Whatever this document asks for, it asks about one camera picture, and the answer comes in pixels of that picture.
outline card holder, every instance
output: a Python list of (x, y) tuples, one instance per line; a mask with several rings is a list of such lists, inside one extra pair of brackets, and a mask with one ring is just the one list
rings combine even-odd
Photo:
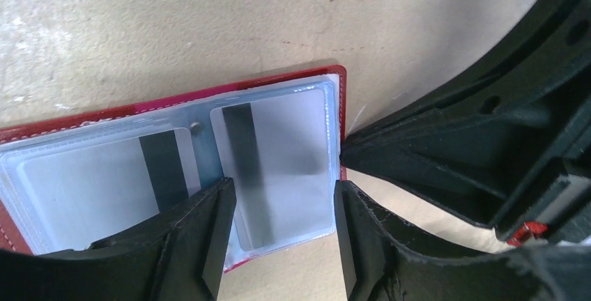
[(226, 269), (326, 235), (338, 81), (307, 77), (0, 145), (0, 200), (33, 254), (84, 249), (223, 176), (238, 197)]

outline white stitching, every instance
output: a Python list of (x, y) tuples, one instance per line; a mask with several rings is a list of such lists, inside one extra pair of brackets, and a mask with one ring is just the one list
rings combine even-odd
[[(155, 111), (156, 109), (163, 109), (163, 108), (172, 107), (172, 106), (176, 106), (176, 105), (180, 105), (180, 104), (185, 104), (187, 102), (191, 102), (191, 101), (194, 101), (194, 100), (196, 100), (196, 99), (187, 100), (187, 101), (181, 101), (181, 102), (177, 102), (177, 103), (174, 103), (174, 104), (168, 104), (168, 105), (161, 106), (161, 107), (154, 107), (154, 108), (150, 108), (150, 109), (144, 109), (144, 110), (138, 111), (138, 112), (136, 112), (134, 114), (128, 114), (128, 115), (124, 115), (124, 116), (117, 116), (116, 118), (112, 118), (112, 120), (116, 120), (118, 118), (127, 118), (128, 116), (133, 116), (133, 115), (137, 115), (137, 114), (146, 113), (147, 111)], [(21, 136), (20, 138), (19, 137), (12, 137), (12, 138), (10, 138), (10, 141), (16, 141), (17, 139), (28, 139), (28, 138), (31, 138), (31, 137), (34, 137), (34, 136), (51, 134), (51, 133), (54, 133), (54, 132), (60, 132), (60, 131), (67, 130), (67, 129), (80, 128), (80, 127), (82, 127), (84, 125), (88, 125), (88, 124), (90, 124), (90, 123), (88, 123), (88, 121), (83, 121), (79, 125), (73, 125), (70, 128), (53, 129), (53, 130), (44, 131), (44, 132), (41, 132), (41, 133), (30, 134), (29, 136)], [(7, 141), (8, 140), (0, 141), (0, 144), (5, 143)]]
[(4, 228), (2, 228), (2, 225), (0, 225), (0, 232), (2, 232), (4, 239), (8, 242), (8, 245), (10, 245), (13, 251), (17, 251), (17, 248), (15, 247), (14, 243), (8, 239), (8, 235), (6, 235), (6, 232), (4, 231)]

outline scratch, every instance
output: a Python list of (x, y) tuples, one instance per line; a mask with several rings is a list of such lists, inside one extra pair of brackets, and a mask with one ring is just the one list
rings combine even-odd
[(396, 96), (395, 96), (395, 97), (393, 97), (393, 98), (392, 98), (392, 100), (396, 100), (396, 99), (398, 99), (398, 98), (399, 98), (401, 95), (403, 95), (403, 94), (406, 94), (406, 91), (404, 91), (404, 92), (400, 92), (400, 93), (396, 94)]
[(361, 113), (365, 110), (365, 107), (367, 107), (367, 104), (363, 105), (363, 107), (361, 107), (361, 109), (359, 110), (359, 113), (357, 113), (355, 120), (353, 120), (353, 123), (351, 123), (351, 127), (349, 127), (349, 130), (347, 130), (347, 136), (355, 128), (355, 125), (357, 124), (357, 120), (359, 120), (359, 116), (361, 116)]

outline red part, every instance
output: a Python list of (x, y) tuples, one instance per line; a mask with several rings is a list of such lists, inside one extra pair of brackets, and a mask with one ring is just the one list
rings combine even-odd
[(530, 238), (538, 239), (543, 237), (546, 231), (548, 231), (547, 224), (536, 221), (526, 222), (513, 234), (513, 237), (507, 241), (507, 244), (520, 247)]
[(30, 254), (31, 249), (24, 241), (13, 219), (0, 201), (0, 249)]
[(231, 268), (227, 268), (226, 270), (224, 270), (224, 273), (228, 273), (228, 272), (230, 272), (230, 271), (232, 271), (232, 270), (234, 270), (236, 268), (239, 268), (240, 266), (248, 263), (251, 260), (252, 260), (252, 258), (246, 258), (243, 261), (239, 261), (238, 263), (234, 264)]

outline hole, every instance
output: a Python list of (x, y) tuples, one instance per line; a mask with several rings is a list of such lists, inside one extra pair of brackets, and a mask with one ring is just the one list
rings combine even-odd
[(498, 95), (493, 95), (492, 97), (486, 99), (482, 106), (480, 106), (480, 113), (481, 114), (492, 114), (495, 109), (500, 104), (500, 97)]
[(589, 20), (577, 22), (567, 34), (567, 45), (573, 45), (580, 41), (589, 30)]

